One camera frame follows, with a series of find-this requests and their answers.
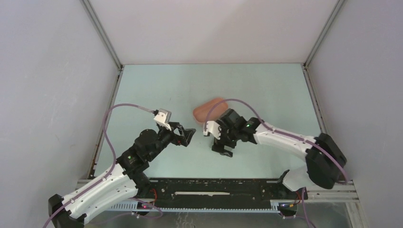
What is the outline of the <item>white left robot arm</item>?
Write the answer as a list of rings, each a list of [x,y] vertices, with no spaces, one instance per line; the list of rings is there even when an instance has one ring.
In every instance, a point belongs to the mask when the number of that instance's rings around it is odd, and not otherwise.
[[[134,144],[104,174],[65,196],[48,199],[50,222],[56,228],[83,228],[100,213],[132,197],[148,196],[151,182],[144,171],[169,144],[187,147],[196,130],[169,122],[170,129],[143,130]]]

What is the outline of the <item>pink oval tray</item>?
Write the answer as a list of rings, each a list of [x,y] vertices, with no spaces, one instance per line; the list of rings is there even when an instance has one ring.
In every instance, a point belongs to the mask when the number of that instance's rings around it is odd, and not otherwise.
[[[222,97],[216,97],[207,101],[193,109],[192,115],[198,125],[203,125],[209,111],[220,101],[224,100]],[[220,103],[209,115],[208,121],[218,119],[229,108],[226,102]]]

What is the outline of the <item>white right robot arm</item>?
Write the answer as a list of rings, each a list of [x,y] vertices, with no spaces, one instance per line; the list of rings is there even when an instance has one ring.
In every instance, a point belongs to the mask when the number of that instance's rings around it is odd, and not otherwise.
[[[225,149],[234,149],[238,141],[269,145],[288,152],[305,164],[286,170],[276,186],[277,194],[290,198],[295,191],[312,185],[331,190],[344,175],[347,159],[333,138],[321,133],[319,136],[304,136],[276,128],[260,118],[245,120],[235,110],[226,110],[217,120],[206,121],[203,125],[205,136],[213,135],[212,151],[232,157]]]

